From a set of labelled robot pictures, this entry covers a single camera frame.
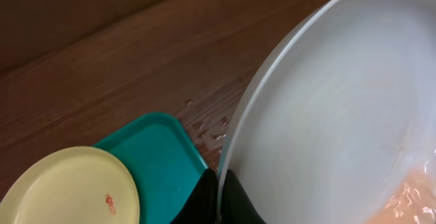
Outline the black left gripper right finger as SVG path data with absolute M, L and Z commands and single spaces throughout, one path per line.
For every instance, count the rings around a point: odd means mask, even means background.
M 228 170 L 221 198 L 221 223 L 266 224 L 232 170 Z

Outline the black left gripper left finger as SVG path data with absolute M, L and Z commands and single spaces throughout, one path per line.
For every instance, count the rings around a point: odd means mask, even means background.
M 218 181 L 215 171 L 203 171 L 180 212 L 170 224 L 215 224 Z

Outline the yellow-green plate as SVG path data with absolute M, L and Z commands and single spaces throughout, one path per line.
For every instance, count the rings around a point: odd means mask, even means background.
M 125 223 L 140 221 L 136 184 L 114 155 L 77 146 L 26 170 L 1 200 L 1 222 Z

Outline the white plate with red stain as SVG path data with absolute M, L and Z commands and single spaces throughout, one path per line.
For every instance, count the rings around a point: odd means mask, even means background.
M 330 0 L 249 83 L 219 162 L 266 223 L 435 222 L 435 0 Z

